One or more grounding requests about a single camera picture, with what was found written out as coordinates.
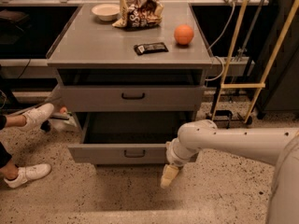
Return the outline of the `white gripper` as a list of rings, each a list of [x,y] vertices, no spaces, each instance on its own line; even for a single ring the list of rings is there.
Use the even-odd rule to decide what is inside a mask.
[[[161,177],[161,187],[166,189],[170,186],[172,181],[177,177],[179,172],[179,167],[183,167],[187,161],[180,158],[172,148],[171,142],[166,144],[166,159],[169,164],[164,167],[163,174]]]

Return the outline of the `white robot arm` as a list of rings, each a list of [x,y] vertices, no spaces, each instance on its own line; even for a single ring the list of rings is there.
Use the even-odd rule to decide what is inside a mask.
[[[220,129],[209,120],[185,123],[166,144],[161,186],[203,149],[261,161],[275,167],[265,224],[299,224],[299,130],[296,128]]]

